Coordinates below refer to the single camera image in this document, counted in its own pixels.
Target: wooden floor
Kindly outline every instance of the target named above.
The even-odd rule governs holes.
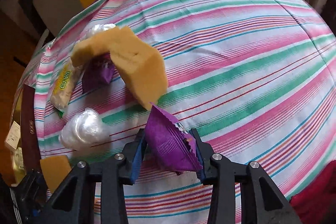
[[[11,109],[16,87],[24,67],[16,63],[14,56],[28,63],[34,52],[36,41],[24,33],[9,17],[0,11],[0,173],[7,184],[14,183],[11,154],[4,147],[9,130]]]

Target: table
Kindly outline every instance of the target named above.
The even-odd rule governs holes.
[[[335,158],[336,45],[303,0],[97,0],[75,16],[29,63],[20,85],[36,88],[35,124],[41,157],[101,161],[120,152],[143,128],[141,108],[115,73],[86,95],[81,82],[60,119],[49,98],[74,43],[88,28],[128,25],[165,60],[167,94],[158,105],[231,161],[258,161],[290,198]],[[84,151],[65,149],[58,133],[92,107],[110,126],[110,140]],[[151,156],[134,186],[125,186],[130,223],[206,223],[211,186],[195,173],[159,170]],[[240,222],[236,186],[236,222]],[[100,222],[100,186],[95,222]]]

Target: purple snack package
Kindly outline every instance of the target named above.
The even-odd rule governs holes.
[[[93,58],[82,77],[83,94],[111,82],[114,73],[114,64],[110,54],[103,54]]]
[[[194,137],[174,115],[154,104],[145,126],[145,138],[163,168],[179,173],[202,169]]]

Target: barcode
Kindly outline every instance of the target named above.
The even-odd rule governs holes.
[[[19,147],[18,150],[19,150],[19,169],[24,170],[25,166],[23,164],[22,148]]]

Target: tablecloth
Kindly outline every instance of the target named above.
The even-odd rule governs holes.
[[[231,161],[258,161],[283,194],[302,190],[335,158],[336,45],[303,0],[98,0],[75,16],[29,63],[20,85],[36,88],[34,113],[41,157],[96,162],[120,152],[149,112],[115,73],[109,86],[82,94],[79,81],[63,118],[49,98],[55,79],[85,30],[129,26],[162,54],[169,80],[158,106]],[[83,151],[58,134],[91,107],[110,126],[110,140]],[[211,186],[193,172],[160,170],[146,155],[140,176],[125,186],[129,223],[206,223]],[[100,222],[100,186],[95,222]],[[239,185],[236,222],[241,221]]]

